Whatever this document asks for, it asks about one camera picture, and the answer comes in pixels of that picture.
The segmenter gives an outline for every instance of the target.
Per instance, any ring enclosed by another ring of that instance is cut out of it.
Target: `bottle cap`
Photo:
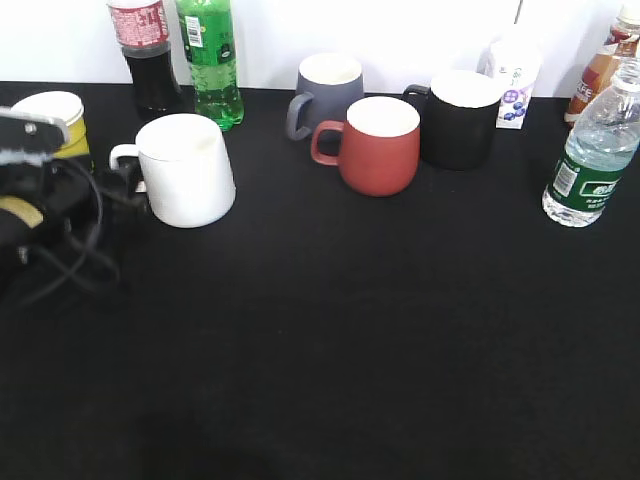
[[[618,20],[631,25],[640,25],[640,2],[624,2],[618,14]]]

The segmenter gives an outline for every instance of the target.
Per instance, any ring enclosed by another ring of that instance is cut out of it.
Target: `water bottle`
[[[640,143],[640,60],[628,59],[611,86],[582,112],[542,196],[556,222],[585,227],[600,215]]]
[[[244,118],[236,82],[231,0],[176,0],[176,5],[196,90],[196,112],[229,130]]]

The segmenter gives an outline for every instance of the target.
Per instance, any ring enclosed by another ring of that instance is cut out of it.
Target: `black mug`
[[[426,97],[421,112],[420,153],[423,160],[451,170],[468,170],[489,157],[496,130],[501,84],[479,73],[451,70],[431,88],[409,85],[409,95]]]

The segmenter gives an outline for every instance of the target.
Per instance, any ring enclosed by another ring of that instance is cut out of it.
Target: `black table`
[[[133,140],[130,87],[63,87],[100,161]],[[637,162],[556,225],[566,101],[538,99],[482,169],[367,198],[284,137],[291,92],[243,93],[226,217],[150,220],[117,300],[0,319],[0,478],[639,478]]]

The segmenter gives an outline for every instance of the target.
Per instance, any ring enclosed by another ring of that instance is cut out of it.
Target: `mug handle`
[[[140,150],[138,150],[137,145],[118,145],[113,147],[111,153],[109,154],[109,168],[111,170],[118,170],[120,168],[120,162],[118,159],[120,157],[136,157],[140,154]]]
[[[138,158],[140,155],[140,150],[137,145],[117,145],[113,147],[111,153],[109,154],[109,168],[111,170],[118,170],[120,168],[120,162],[118,159],[120,157],[135,157]],[[136,187],[136,193],[145,193],[147,191],[147,186],[144,183],[144,180],[141,180]]]
[[[318,128],[316,128],[316,131],[313,133],[313,139],[311,140],[311,158],[322,165],[337,167],[338,157],[320,153],[320,149],[318,148],[318,139],[320,138],[320,134],[326,130],[342,133],[344,131],[344,123],[336,122],[335,120],[325,120],[318,125]]]
[[[404,89],[402,93],[402,101],[406,102],[409,99],[409,95],[416,94],[422,95],[423,97],[428,97],[431,89],[429,87],[423,87],[422,85],[411,84],[407,88]]]
[[[311,134],[309,127],[298,128],[298,121],[300,120],[300,112],[302,107],[313,100],[313,93],[304,92],[296,96],[289,104],[289,111],[287,112],[287,125],[286,133],[287,137],[291,140],[302,140],[307,138]]]

